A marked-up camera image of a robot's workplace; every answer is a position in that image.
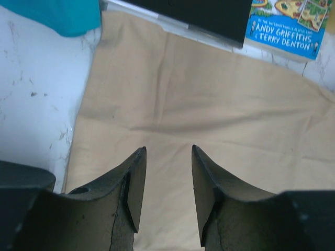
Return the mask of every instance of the book cover illustration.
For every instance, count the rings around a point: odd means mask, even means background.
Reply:
[[[253,0],[245,36],[314,60],[333,0]]]

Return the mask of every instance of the marble table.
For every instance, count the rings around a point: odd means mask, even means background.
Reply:
[[[61,192],[101,30],[64,38],[0,6],[0,31],[0,159],[52,171],[55,192]],[[317,60],[308,63],[248,45],[226,50],[286,67],[335,90],[335,35],[325,35]]]

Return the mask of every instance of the black rounded object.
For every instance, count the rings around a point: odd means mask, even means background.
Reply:
[[[40,188],[53,191],[56,177],[36,167],[0,161],[1,188]]]

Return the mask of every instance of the turquoise cloth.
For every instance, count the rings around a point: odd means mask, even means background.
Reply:
[[[101,24],[99,0],[0,0],[0,5],[64,37],[83,35]]]

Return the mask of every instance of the dark rectangular object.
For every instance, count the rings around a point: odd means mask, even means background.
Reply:
[[[252,0],[124,0],[242,47]]]

